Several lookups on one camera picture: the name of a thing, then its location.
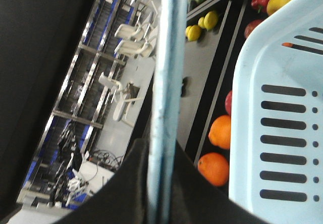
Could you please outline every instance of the red bell pepper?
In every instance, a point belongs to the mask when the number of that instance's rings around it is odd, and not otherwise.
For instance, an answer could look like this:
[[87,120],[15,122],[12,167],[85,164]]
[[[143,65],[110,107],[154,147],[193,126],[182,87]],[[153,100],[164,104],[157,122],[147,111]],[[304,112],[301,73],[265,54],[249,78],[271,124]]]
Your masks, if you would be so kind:
[[254,10],[257,10],[258,13],[266,12],[268,1],[269,0],[252,0],[251,1],[251,7]]

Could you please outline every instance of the red apple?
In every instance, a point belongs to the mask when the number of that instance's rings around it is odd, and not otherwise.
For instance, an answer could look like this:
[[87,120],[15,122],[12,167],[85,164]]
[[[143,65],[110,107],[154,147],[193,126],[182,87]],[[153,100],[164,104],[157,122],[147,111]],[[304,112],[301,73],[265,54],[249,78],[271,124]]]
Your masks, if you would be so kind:
[[230,90],[230,92],[228,93],[227,97],[226,97],[226,101],[224,102],[224,106],[226,108],[226,111],[228,113],[228,115],[231,116],[231,105],[232,105],[232,90]]
[[244,30],[244,37],[247,39],[250,33],[261,23],[263,20],[254,20],[250,22],[247,26],[246,29]]

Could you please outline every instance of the cable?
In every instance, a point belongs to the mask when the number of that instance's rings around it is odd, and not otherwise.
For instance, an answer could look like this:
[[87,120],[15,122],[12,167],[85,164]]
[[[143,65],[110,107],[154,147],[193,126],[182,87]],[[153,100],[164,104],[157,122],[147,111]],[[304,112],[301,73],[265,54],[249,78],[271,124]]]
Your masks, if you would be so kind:
[[86,180],[86,182],[89,182],[89,181],[93,180],[95,178],[95,176],[97,175],[98,171],[99,171],[99,167],[98,167],[98,163],[97,163],[96,164],[96,173],[95,173],[95,175],[91,179]]

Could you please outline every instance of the shopping basket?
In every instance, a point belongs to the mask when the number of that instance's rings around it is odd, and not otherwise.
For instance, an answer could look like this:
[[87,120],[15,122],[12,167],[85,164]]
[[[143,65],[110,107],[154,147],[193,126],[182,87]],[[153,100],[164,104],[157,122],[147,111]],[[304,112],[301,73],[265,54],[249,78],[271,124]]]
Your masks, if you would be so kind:
[[291,0],[242,47],[229,197],[270,223],[323,223],[323,0]]

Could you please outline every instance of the yellow lemon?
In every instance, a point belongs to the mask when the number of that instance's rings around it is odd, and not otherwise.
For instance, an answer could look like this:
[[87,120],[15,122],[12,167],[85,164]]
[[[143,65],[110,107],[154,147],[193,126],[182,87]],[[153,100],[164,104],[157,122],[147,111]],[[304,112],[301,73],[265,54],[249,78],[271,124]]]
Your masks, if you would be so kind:
[[291,0],[269,0],[267,5],[267,14],[271,16]]
[[210,11],[204,17],[204,27],[206,30],[213,29],[219,21],[219,16],[216,11]]
[[204,17],[201,17],[199,20],[198,20],[198,25],[201,27],[201,28],[205,28],[204,27]]
[[201,35],[202,29],[198,25],[192,26],[187,33],[187,39],[189,41],[196,41]]
[[185,30],[185,36],[187,37],[187,34],[188,34],[188,31],[191,29],[192,26],[188,26],[186,27],[186,30]]

